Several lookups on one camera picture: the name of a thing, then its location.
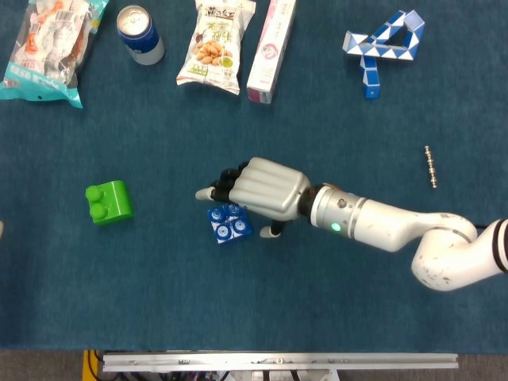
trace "robotic arm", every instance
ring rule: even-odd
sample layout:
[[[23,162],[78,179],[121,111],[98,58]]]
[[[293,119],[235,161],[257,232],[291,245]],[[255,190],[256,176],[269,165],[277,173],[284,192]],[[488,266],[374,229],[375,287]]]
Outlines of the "robotic arm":
[[[451,291],[508,272],[508,220],[477,237],[475,226],[455,214],[422,214],[358,197],[330,184],[315,187],[300,171],[261,158],[222,172],[197,199],[235,202],[273,220],[264,238],[280,235],[299,216],[353,240],[396,252],[421,237],[411,270],[427,287]]]

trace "green indicator light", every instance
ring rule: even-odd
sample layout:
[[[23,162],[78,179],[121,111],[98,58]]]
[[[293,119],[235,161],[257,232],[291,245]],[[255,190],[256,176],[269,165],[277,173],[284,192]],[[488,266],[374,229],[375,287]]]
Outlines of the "green indicator light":
[[[338,232],[338,233],[342,230],[341,226],[339,224],[337,224],[336,222],[331,224],[330,228],[332,228],[332,230],[334,232]]]

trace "peanut image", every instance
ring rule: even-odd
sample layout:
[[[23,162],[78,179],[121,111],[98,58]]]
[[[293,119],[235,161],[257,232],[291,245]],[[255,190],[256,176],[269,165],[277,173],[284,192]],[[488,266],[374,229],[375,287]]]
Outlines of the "peanut image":
[[[205,43],[199,42],[192,51],[192,54],[194,54],[196,60],[201,61],[202,64],[212,64],[214,66],[219,65],[219,59],[222,56],[233,57],[230,51],[225,50],[221,44],[215,40],[208,40]]]

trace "blue soda can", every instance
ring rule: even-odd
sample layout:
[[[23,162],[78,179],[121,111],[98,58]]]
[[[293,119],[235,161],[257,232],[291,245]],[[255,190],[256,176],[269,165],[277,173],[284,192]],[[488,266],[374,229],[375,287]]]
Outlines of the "blue soda can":
[[[126,6],[117,17],[117,30],[132,58],[142,65],[153,65],[164,55],[164,43],[152,17],[140,6]]]

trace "green lego brick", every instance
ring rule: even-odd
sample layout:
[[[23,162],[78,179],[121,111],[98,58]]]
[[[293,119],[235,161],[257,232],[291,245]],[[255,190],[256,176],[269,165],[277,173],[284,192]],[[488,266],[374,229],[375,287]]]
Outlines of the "green lego brick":
[[[90,216],[96,225],[105,225],[134,215],[125,184],[121,180],[91,185],[85,192]]]

